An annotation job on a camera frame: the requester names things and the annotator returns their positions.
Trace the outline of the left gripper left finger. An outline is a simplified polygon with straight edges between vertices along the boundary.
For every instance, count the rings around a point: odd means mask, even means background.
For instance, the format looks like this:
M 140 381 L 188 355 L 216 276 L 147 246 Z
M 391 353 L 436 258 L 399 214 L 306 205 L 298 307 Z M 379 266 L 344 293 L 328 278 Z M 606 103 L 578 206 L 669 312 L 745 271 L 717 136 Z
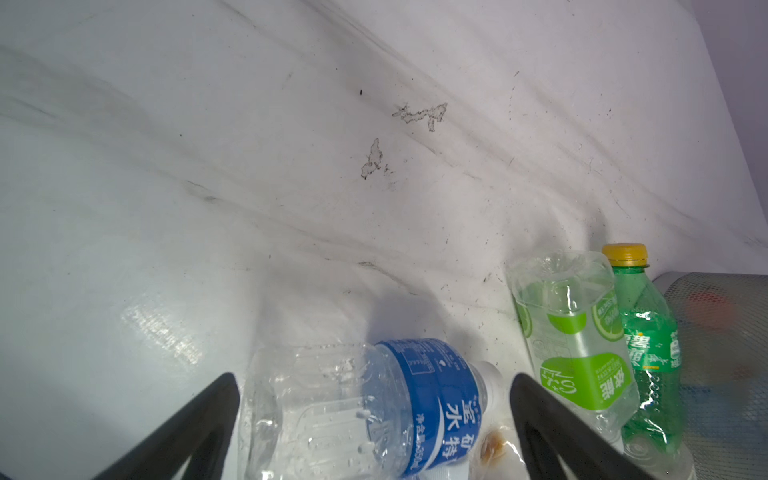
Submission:
M 235 376 L 224 373 L 135 448 L 99 473 L 98 479 L 219 479 L 240 393 Z

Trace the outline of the blue label bottle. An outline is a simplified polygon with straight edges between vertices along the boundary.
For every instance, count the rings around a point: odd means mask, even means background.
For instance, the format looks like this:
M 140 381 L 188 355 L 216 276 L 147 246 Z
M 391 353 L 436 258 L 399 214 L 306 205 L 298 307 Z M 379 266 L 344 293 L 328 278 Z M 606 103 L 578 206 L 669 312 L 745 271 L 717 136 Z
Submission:
M 438 339 L 265 347 L 244 383 L 243 479 L 466 479 L 503 382 Z

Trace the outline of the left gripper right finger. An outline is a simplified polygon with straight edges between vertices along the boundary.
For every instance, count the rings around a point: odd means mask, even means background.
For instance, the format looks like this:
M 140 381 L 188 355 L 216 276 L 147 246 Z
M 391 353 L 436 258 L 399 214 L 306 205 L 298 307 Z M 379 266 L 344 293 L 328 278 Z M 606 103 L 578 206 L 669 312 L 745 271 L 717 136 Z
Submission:
M 509 403 L 523 460 L 532 479 L 647 479 L 627 460 L 527 374 L 515 376 Z

